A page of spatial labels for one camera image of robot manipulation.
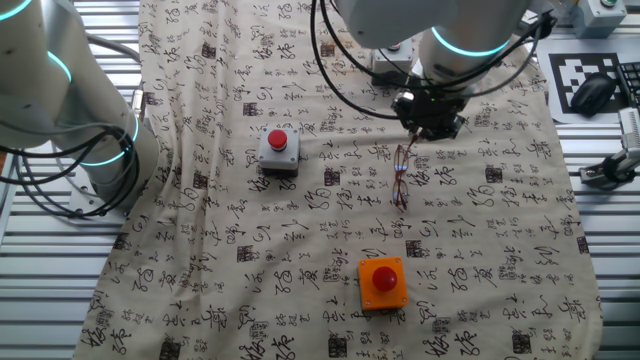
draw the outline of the beige cloth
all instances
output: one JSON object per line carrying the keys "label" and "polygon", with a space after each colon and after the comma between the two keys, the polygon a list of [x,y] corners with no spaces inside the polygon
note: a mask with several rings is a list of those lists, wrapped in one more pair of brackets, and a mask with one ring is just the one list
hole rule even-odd
{"label": "beige cloth", "polygon": [[[114,245],[77,359],[590,359],[602,332],[588,247],[533,66],[473,99],[457,139],[417,144],[331,94],[307,3],[143,0],[158,170]],[[369,51],[339,35],[363,62]],[[325,66],[382,112],[318,27]],[[497,84],[518,52],[492,71]],[[297,178],[257,171],[259,131],[299,129]],[[400,256],[406,307],[362,312],[357,264]]]}

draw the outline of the glasses frame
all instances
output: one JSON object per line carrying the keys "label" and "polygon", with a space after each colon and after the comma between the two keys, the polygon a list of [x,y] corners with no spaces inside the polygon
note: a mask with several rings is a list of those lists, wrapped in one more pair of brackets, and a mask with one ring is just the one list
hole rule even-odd
{"label": "glasses frame", "polygon": [[393,183],[393,204],[403,212],[408,208],[409,187],[402,179],[402,176],[409,168],[409,150],[416,140],[418,140],[418,136],[414,135],[406,149],[401,144],[398,145],[393,159],[393,170],[395,171],[395,182]]}

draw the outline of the metal table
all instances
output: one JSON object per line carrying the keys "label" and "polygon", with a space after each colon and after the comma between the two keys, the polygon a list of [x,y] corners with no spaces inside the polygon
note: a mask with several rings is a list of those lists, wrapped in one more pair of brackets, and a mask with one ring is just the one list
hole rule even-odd
{"label": "metal table", "polygon": [[[75,3],[87,31],[137,50],[138,1]],[[640,14],[627,17],[616,32],[640,36]],[[552,36],[569,34],[561,27]],[[140,67],[110,50],[92,50],[129,100]],[[558,125],[558,134],[602,296],[605,329],[596,359],[640,359],[640,181],[612,193],[580,183],[580,166],[621,149],[618,125]],[[53,161],[32,163],[37,176],[59,172]],[[9,158],[5,175],[10,164]],[[43,189],[68,204],[71,186],[64,179]],[[76,226],[56,219],[16,187],[0,185],[0,205],[5,193],[0,206],[0,359],[70,359],[120,225],[96,221]]]}

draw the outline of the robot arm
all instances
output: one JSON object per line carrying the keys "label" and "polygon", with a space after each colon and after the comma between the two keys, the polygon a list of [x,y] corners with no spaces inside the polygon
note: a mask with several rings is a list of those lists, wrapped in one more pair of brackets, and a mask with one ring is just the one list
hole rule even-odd
{"label": "robot arm", "polygon": [[[0,33],[0,68],[5,69],[0,72],[0,144],[29,148],[51,140],[67,150],[101,132],[87,125],[116,126],[133,140],[140,158],[137,184],[121,205],[131,207],[153,172],[157,143],[100,69],[73,5],[67,0],[3,0]],[[103,199],[120,193],[134,177],[126,163],[131,156],[124,156],[119,140],[104,138],[81,163]]]}
{"label": "robot arm", "polygon": [[[457,113],[487,71],[469,75],[501,54],[530,4],[531,0],[337,0],[349,32],[365,47],[387,47],[427,28],[410,80],[414,86],[400,93],[392,107],[406,129],[429,140],[455,138],[462,125]],[[426,86],[451,83],[455,85],[446,92]]]}

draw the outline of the black cable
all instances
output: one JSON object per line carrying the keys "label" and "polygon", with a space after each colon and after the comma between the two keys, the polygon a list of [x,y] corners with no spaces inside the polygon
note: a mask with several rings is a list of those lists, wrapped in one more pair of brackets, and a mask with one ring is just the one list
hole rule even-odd
{"label": "black cable", "polygon": [[[121,144],[121,148],[122,148],[123,151],[127,151],[127,149],[133,148],[133,141],[131,140],[131,138],[127,135],[125,137],[125,139],[127,141],[127,144],[125,144],[124,146]],[[126,154],[125,158],[128,159],[129,161],[135,161],[135,164],[136,164],[134,178],[133,178],[133,181],[131,182],[131,185],[129,186],[128,190],[122,196],[121,196],[122,192],[117,192],[116,194],[113,195],[113,197],[111,197],[103,205],[101,205],[100,207],[94,209],[93,211],[91,211],[89,213],[80,214],[80,213],[77,213],[77,212],[75,212],[73,210],[65,208],[64,206],[58,204],[55,200],[51,199],[48,195],[46,195],[38,185],[34,185],[34,187],[36,188],[36,190],[38,191],[38,193],[41,196],[43,196],[53,206],[57,207],[58,209],[63,210],[64,212],[61,213],[61,212],[57,212],[55,210],[51,210],[46,205],[44,205],[43,203],[38,201],[35,198],[35,196],[33,195],[33,193],[28,189],[28,187],[25,185],[26,182],[24,181],[24,178],[23,178],[19,168],[18,168],[18,178],[23,183],[23,189],[24,189],[25,193],[27,194],[27,196],[29,196],[29,198],[36,205],[38,205],[41,209],[45,210],[46,212],[48,212],[48,213],[50,213],[52,215],[65,216],[65,217],[69,217],[69,218],[80,218],[80,219],[87,218],[87,217],[92,217],[92,216],[102,216],[105,213],[107,213],[107,212],[115,209],[116,207],[118,207],[129,196],[129,194],[135,188],[136,183],[138,182],[138,176],[139,176],[139,172],[140,172],[140,161],[139,161],[138,155],[137,155],[137,153],[135,151],[131,151],[131,152],[127,151],[127,152],[129,154]],[[31,171],[31,167],[29,165],[28,160],[26,158],[23,158],[23,161],[24,161],[24,167],[25,167],[25,169],[27,171],[27,174],[29,175],[29,178],[31,180],[33,180],[34,176],[33,176],[33,172]]]}
{"label": "black cable", "polygon": [[316,38],[316,7],[317,7],[317,5],[318,5],[318,0],[311,0],[311,17],[310,17],[311,18],[311,25],[310,25],[309,32],[311,33],[311,48],[313,49],[313,55],[315,57],[316,63],[318,64],[318,68],[320,69],[320,74],[324,78],[324,81],[327,83],[327,85],[329,85],[329,87],[334,92],[334,94],[336,94],[336,96],[343,103],[345,103],[349,107],[359,111],[360,113],[363,113],[363,114],[366,114],[366,115],[370,115],[370,116],[373,116],[373,117],[377,117],[377,118],[381,118],[381,119],[400,120],[400,117],[398,117],[398,116],[379,114],[379,113],[364,109],[364,108],[352,103],[351,101],[349,101],[349,99],[344,97],[344,95],[342,95],[340,93],[340,91],[338,90],[338,88],[336,88],[336,86],[333,84],[333,82],[331,81],[331,78],[329,78],[329,75],[327,74],[327,71],[325,70],[324,66],[322,65],[322,58],[320,57],[320,52],[318,51],[318,40]]}
{"label": "black cable", "polygon": [[4,183],[7,183],[7,184],[12,184],[12,185],[42,185],[42,184],[46,184],[46,183],[52,182],[54,180],[58,180],[58,179],[60,179],[60,178],[62,178],[64,176],[68,175],[69,173],[71,173],[73,171],[73,169],[77,168],[80,165],[80,163],[82,163],[82,161],[89,155],[89,153],[91,151],[93,151],[93,149],[100,143],[100,140],[102,138],[104,138],[105,136],[108,136],[108,135],[109,135],[109,132],[104,131],[104,132],[100,133],[99,135],[95,136],[93,138],[93,140],[92,140],[93,142],[90,144],[90,146],[86,147],[86,149],[82,152],[82,154],[80,154],[78,159],[73,164],[71,164],[71,166],[69,166],[67,169],[65,169],[64,171],[62,171],[62,172],[60,172],[60,173],[58,173],[56,175],[44,178],[42,180],[34,180],[34,181],[30,181],[30,182],[21,182],[21,181],[18,181],[18,180],[14,180],[14,179],[5,178],[5,177],[0,176],[0,181],[4,182]]}
{"label": "black cable", "polygon": [[[312,0],[312,9],[315,10],[314,4],[317,4],[317,0]],[[472,80],[473,78],[482,75],[483,73],[491,70],[492,67],[498,65],[504,58],[506,58],[509,54],[511,54],[516,48],[518,48],[520,45],[522,45],[522,43],[529,37],[531,36],[531,34],[533,34],[540,26],[542,26],[545,21],[550,17],[549,12],[546,12],[544,14],[542,14],[542,16],[540,17],[540,19],[538,20],[538,22],[536,22],[534,25],[532,25],[527,32],[525,32],[520,39],[518,39],[511,47],[509,47],[509,49],[507,49],[506,51],[504,51],[501,55],[499,55],[498,57],[496,57],[494,60],[492,60],[491,62],[485,64],[484,66],[482,66],[481,68],[477,69],[476,71],[474,71],[471,74],[468,74],[458,80],[452,81],[450,83],[446,83],[446,84],[437,84],[437,85],[428,85],[428,86],[410,86],[407,84],[400,84],[400,83],[396,83],[393,82],[389,79],[386,79],[382,76],[380,76],[379,74],[376,74],[372,71],[370,71],[369,69],[367,69],[365,66],[363,66],[362,64],[360,64],[360,62],[358,62],[358,60],[356,60],[348,51],[347,49],[344,47],[344,45],[342,44],[342,42],[340,41],[340,39],[338,38],[337,34],[335,33],[333,26],[331,25],[331,21],[329,20],[329,15],[327,13],[327,7],[325,4],[325,0],[320,0],[320,9],[322,12],[322,17],[324,19],[325,25],[327,27],[327,30],[329,31],[329,34],[331,35],[331,38],[333,39],[333,41],[336,43],[336,45],[338,46],[338,48],[340,49],[340,51],[345,55],[345,57],[347,59],[349,59],[349,61],[351,61],[351,63],[353,63],[359,70],[361,70],[362,72],[366,73],[367,75],[377,78],[379,80],[383,80],[385,81],[387,84],[396,86],[396,87],[400,87],[400,88],[406,88],[406,89],[411,89],[411,90],[441,90],[441,89],[445,89],[447,87],[451,87],[451,86],[455,86],[455,85],[459,85],[462,84],[464,82],[467,82],[469,80]]]}
{"label": "black cable", "polygon": [[71,149],[68,149],[68,150],[65,150],[65,151],[60,151],[60,152],[50,153],[50,154],[30,153],[30,152],[26,152],[26,151],[22,151],[22,150],[16,150],[16,149],[8,148],[8,147],[2,146],[2,145],[0,145],[0,151],[4,151],[4,152],[6,152],[8,154],[26,156],[26,157],[35,158],[35,159],[55,159],[55,158],[60,158],[60,157],[63,157],[63,156],[71,155],[71,154],[76,153],[76,152],[78,152],[78,151],[80,151],[82,149],[85,149],[87,146],[91,145],[96,138],[102,139],[106,135],[112,135],[113,133],[114,133],[113,128],[105,127],[105,130],[103,132],[101,132],[100,134],[92,137],[91,139],[85,141],[84,143],[82,143],[82,144],[80,144],[78,146],[75,146],[75,147],[73,147]]}
{"label": "black cable", "polygon": [[336,6],[336,3],[334,0],[329,0],[329,2],[331,3],[331,6],[333,6],[333,10],[335,10],[338,15],[340,15],[340,10],[338,10],[338,7]]}

